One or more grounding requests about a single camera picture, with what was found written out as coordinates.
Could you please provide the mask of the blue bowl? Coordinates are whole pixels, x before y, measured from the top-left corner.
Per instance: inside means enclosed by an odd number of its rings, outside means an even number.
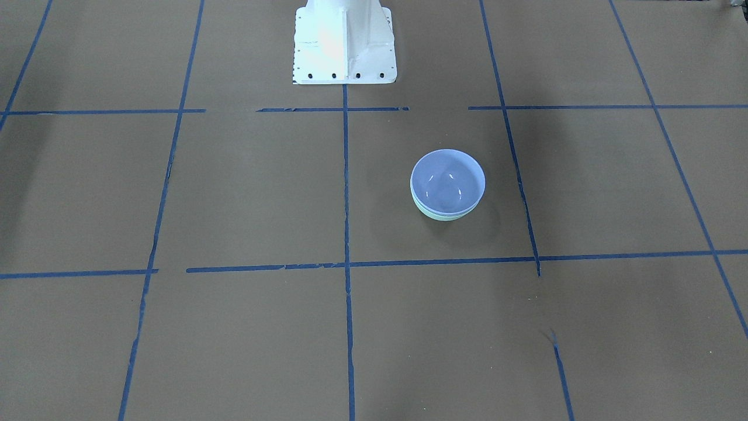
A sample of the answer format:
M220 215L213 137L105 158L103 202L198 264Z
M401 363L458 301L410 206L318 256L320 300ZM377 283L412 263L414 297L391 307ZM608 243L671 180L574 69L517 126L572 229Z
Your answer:
M438 212L457 212L481 202L486 190L483 168L465 152L440 149L421 157L410 175L411 196Z

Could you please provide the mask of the green bowl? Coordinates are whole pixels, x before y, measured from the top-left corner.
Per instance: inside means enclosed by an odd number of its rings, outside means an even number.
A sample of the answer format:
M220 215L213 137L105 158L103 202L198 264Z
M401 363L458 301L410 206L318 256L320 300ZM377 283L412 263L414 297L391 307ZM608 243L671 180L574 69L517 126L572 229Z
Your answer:
M449 222L449 221L454 221L460 218L464 218L464 216L467 216L468 213L471 213L471 211L475 209L479 203L479 202L473 203L473 205L471 205L470 207L464 210L457 211L457 212L438 212L425 206L424 203L420 202L419 198L416 197L416 195L412 195L412 200L414 204L416 205L417 209L420 211L420 213L422 213L423 215L427 216L430 219L435 219L441 222Z

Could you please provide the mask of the white pedestal column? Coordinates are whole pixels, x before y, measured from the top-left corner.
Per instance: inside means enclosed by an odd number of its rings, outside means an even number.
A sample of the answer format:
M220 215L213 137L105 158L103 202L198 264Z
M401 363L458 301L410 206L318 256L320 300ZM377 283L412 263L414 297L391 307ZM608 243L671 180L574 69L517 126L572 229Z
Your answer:
M392 84L393 16L379 1L307 1L295 14L292 82Z

